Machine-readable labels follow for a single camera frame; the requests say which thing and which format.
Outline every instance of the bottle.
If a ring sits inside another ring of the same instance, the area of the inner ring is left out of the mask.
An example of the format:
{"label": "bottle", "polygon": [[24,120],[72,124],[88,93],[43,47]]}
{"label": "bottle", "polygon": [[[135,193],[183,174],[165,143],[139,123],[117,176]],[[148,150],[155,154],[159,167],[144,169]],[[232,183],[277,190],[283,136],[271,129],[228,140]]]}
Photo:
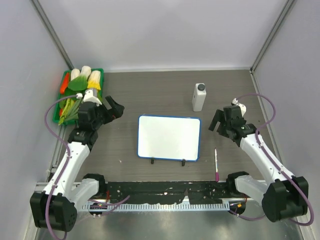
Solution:
{"label": "bottle", "polygon": [[206,86],[204,83],[197,83],[194,88],[192,107],[194,112],[200,112],[206,99]]}

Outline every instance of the green basket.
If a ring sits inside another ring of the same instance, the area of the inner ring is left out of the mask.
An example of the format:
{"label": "green basket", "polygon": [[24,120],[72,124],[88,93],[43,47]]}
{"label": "green basket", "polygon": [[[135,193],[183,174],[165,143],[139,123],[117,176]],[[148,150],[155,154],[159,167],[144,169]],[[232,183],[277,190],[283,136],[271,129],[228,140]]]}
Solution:
{"label": "green basket", "polygon": [[[101,87],[101,91],[99,92],[100,96],[102,97],[102,92],[103,92],[103,89],[104,89],[104,70],[102,68],[93,68],[91,69],[91,71],[100,71],[101,72],[101,75],[100,75],[100,87]],[[62,76],[62,80],[61,80],[61,84],[63,83],[64,81],[64,78],[65,78],[65,75],[67,73],[70,73],[71,75],[71,70],[67,70],[63,73],[63,76]],[[60,91],[58,90],[59,92],[59,95],[58,95],[58,99],[61,98],[61,94],[60,94]],[[53,122],[54,123],[59,123],[59,119],[60,119],[60,116],[59,116],[59,111],[60,111],[60,107],[59,107],[59,103],[57,103],[55,105],[55,108],[54,108],[54,113],[53,113]],[[70,121],[67,121],[67,122],[64,122],[62,123],[63,125],[70,125],[70,124],[75,124],[76,121],[75,120],[70,120]]]}

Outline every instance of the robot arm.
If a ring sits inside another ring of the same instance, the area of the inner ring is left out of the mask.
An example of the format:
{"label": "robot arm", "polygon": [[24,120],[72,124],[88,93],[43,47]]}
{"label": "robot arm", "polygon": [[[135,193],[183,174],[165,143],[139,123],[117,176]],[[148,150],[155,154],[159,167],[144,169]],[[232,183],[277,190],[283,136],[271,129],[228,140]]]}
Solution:
{"label": "robot arm", "polygon": [[43,192],[35,192],[30,198],[36,227],[47,228],[45,209],[53,185],[56,185],[56,188],[50,201],[49,221],[52,229],[64,232],[69,232],[74,227],[78,210],[88,199],[96,194],[106,192],[105,178],[99,174],[87,174],[81,183],[72,190],[78,172],[98,138],[98,129],[123,115],[124,106],[116,103],[111,96],[107,96],[106,100],[111,109],[107,109],[99,101],[96,89],[90,88],[85,92],[83,103],[79,105],[78,126],[68,138],[68,147],[70,148],[68,164],[64,169],[68,156],[66,151],[57,171]]}
{"label": "robot arm", "polygon": [[246,107],[242,104],[227,106],[217,110],[209,130],[213,131],[217,125],[219,135],[231,139],[248,156],[261,172],[265,183],[253,179],[247,172],[235,172],[228,175],[229,189],[234,193],[244,193],[257,201],[263,208],[271,222],[305,215],[308,211],[307,203],[301,198],[298,191],[290,184],[280,171],[265,155],[261,146],[270,154],[281,171],[285,172],[308,197],[308,182],[304,177],[295,175],[284,167],[276,156],[266,146],[262,136],[258,134],[261,145],[256,139],[256,127],[243,118]]}

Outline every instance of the blue-framed whiteboard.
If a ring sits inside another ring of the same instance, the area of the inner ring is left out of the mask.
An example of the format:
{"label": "blue-framed whiteboard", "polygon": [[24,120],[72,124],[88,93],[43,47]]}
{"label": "blue-framed whiteboard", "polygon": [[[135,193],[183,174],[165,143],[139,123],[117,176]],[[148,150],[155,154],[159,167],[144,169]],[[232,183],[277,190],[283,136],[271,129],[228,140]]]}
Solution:
{"label": "blue-framed whiteboard", "polygon": [[147,159],[196,162],[200,152],[201,124],[197,117],[141,115],[137,155]]}

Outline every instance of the wall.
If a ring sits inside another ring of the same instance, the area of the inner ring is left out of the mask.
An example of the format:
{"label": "wall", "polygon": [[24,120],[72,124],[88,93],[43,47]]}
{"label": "wall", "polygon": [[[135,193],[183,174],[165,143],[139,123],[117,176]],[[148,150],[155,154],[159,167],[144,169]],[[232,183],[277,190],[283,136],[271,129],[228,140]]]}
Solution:
{"label": "wall", "polygon": [[40,0],[76,67],[251,67],[286,0]]}
{"label": "wall", "polygon": [[[280,155],[296,176],[309,182],[314,229],[320,227],[319,23],[320,2],[297,1],[256,70],[261,93],[277,108],[272,127]],[[272,110],[267,111],[270,117]]]}
{"label": "wall", "polygon": [[43,116],[67,66],[28,0],[3,4],[0,22],[0,233],[21,240],[56,144]]}

